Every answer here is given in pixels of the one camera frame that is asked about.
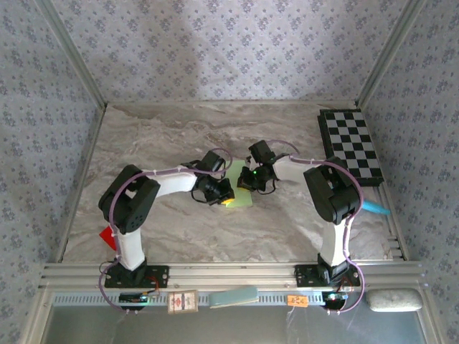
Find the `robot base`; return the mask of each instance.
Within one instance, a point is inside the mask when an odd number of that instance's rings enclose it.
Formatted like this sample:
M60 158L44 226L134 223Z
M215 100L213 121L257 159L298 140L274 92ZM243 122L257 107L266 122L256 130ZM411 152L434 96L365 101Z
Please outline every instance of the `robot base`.
M146 261L134 271L117 264L107 271L105 288L152 289L167 288L169 267L167 265L147 265Z
M318 255L318 264L305 264L295 266L297 287L335 287L346 278L352 286L360 286L357 269L348 262L343 262L336 267L331 267Z

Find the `yellow object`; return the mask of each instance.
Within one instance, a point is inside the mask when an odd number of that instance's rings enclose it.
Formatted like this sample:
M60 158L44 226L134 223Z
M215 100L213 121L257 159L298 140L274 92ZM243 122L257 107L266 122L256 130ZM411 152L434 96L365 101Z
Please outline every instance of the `yellow object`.
M309 300L307 296L287 295L287 305L293 307L307 307Z
M232 203L235 199L227 199L226 201L223 201L222 204L224 204L225 206Z

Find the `red object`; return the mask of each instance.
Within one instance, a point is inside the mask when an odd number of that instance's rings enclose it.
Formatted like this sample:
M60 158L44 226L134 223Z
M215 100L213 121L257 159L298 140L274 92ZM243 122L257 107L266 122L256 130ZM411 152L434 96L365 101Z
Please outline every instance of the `red object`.
M99 237L101 237L103 241L106 242L108 246L112 248L113 251L116 251L115 238L113 238L112 234L112 229L110 226L108 226L99 233Z

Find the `orange sticker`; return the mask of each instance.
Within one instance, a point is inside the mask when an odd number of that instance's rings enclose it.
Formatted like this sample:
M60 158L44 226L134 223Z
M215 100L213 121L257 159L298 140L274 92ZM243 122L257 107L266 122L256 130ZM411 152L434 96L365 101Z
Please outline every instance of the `orange sticker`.
M308 297L302 295L287 295L287 305L293 307L307 307L309 305Z

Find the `glass panel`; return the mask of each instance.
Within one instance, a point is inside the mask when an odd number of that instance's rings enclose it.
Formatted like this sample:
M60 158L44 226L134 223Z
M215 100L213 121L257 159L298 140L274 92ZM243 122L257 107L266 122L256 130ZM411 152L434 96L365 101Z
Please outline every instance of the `glass panel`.
M423 344L416 312L355 311L327 315L321 307L227 307L168 315L148 307L124 315L106 306L53 307L42 343L340 343Z

